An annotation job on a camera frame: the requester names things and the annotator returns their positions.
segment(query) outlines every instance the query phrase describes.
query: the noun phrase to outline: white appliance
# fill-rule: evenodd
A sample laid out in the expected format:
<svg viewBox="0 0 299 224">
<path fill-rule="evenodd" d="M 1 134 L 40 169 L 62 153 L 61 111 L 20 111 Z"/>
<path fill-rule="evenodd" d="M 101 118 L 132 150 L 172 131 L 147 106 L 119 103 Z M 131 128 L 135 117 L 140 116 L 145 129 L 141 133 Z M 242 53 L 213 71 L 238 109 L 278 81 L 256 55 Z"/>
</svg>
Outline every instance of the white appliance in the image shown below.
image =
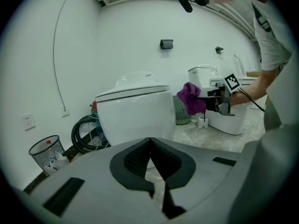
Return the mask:
<svg viewBox="0 0 299 224">
<path fill-rule="evenodd" d="M 202 64 L 188 71 L 189 81 L 201 89 L 200 98 L 213 96 L 213 89 L 217 89 L 216 84 L 222 82 L 222 77 L 217 67 L 209 64 Z M 241 87 L 246 87 L 256 80 L 255 77 L 237 77 Z M 235 105 L 230 109 L 234 116 L 222 115 L 219 112 L 206 111 L 209 125 L 223 132 L 238 135 L 242 133 L 247 109 L 252 102 Z"/>
<path fill-rule="evenodd" d="M 95 101 L 111 146 L 146 137 L 173 140 L 176 121 L 172 93 L 152 73 L 128 73 Z"/>
</svg>

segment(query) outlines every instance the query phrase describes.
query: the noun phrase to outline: purple cloth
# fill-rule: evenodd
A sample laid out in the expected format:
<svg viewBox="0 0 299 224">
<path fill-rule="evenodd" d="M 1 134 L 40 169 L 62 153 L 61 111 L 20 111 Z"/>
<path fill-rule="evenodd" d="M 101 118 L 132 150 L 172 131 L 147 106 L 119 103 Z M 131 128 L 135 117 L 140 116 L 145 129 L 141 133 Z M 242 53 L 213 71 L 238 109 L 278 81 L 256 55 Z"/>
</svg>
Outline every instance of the purple cloth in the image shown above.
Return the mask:
<svg viewBox="0 0 299 224">
<path fill-rule="evenodd" d="M 178 98 L 184 103 L 188 115 L 206 113 L 206 102 L 197 98 L 200 88 L 187 82 L 183 89 L 177 93 Z"/>
</svg>

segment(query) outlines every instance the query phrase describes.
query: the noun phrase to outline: smart toilet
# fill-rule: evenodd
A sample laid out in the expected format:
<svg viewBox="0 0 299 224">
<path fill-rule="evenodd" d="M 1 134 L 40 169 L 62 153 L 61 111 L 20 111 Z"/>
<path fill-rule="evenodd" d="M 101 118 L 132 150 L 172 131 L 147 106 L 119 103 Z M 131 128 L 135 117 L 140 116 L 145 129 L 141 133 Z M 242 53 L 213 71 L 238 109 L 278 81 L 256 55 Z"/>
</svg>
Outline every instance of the smart toilet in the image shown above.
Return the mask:
<svg viewBox="0 0 299 224">
<path fill-rule="evenodd" d="M 95 100 L 111 146 L 145 137 L 173 140 L 176 122 L 172 93 L 154 74 L 128 73 Z"/>
<path fill-rule="evenodd" d="M 198 67 L 194 67 L 188 70 L 189 81 L 198 87 L 211 87 L 221 81 L 221 76 L 217 67 L 209 64 L 202 64 Z M 242 85 L 242 88 L 250 85 L 257 78 L 256 77 L 237 77 L 238 81 Z M 235 116 L 225 116 L 218 112 L 206 111 L 206 117 L 209 120 L 209 125 L 219 129 L 223 132 L 238 135 L 242 133 L 244 121 L 248 108 L 252 105 L 252 102 L 248 102 L 241 105 L 234 105 L 230 112 Z"/>
</svg>

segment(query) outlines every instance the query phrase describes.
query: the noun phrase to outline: wall socket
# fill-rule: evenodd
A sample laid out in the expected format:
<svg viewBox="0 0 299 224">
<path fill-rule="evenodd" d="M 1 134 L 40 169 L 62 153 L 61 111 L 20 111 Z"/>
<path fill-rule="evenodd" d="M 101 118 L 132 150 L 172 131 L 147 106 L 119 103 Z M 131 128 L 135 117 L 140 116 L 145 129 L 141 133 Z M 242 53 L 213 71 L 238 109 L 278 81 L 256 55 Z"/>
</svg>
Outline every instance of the wall socket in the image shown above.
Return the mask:
<svg viewBox="0 0 299 224">
<path fill-rule="evenodd" d="M 65 111 L 64 111 L 63 105 L 60 108 L 61 108 L 61 117 L 70 115 L 70 110 L 69 110 L 69 107 L 67 105 L 65 106 Z"/>
<path fill-rule="evenodd" d="M 36 126 L 32 114 L 25 114 L 21 117 L 21 119 L 25 130 L 31 129 Z"/>
</svg>

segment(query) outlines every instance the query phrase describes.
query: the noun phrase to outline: black slot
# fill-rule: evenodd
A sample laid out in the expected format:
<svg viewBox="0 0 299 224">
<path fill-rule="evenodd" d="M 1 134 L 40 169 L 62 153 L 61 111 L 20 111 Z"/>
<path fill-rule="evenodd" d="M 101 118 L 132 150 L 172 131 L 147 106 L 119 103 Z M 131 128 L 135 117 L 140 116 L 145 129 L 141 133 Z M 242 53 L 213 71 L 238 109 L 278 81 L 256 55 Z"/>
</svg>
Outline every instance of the black slot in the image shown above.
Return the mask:
<svg viewBox="0 0 299 224">
<path fill-rule="evenodd" d="M 207 92 L 207 95 L 208 95 L 208 96 L 214 96 L 214 91 L 208 91 L 208 92 Z"/>
<path fill-rule="evenodd" d="M 44 208 L 60 216 L 79 191 L 85 181 L 79 178 L 70 178 L 51 198 L 44 204 Z"/>
<path fill-rule="evenodd" d="M 234 166 L 235 163 L 237 162 L 235 160 L 225 159 L 225 158 L 221 158 L 221 157 L 216 157 L 216 158 L 213 159 L 213 161 L 219 162 L 219 163 L 222 163 L 222 164 L 226 164 L 226 165 L 229 165 L 229 166 Z"/>
</svg>

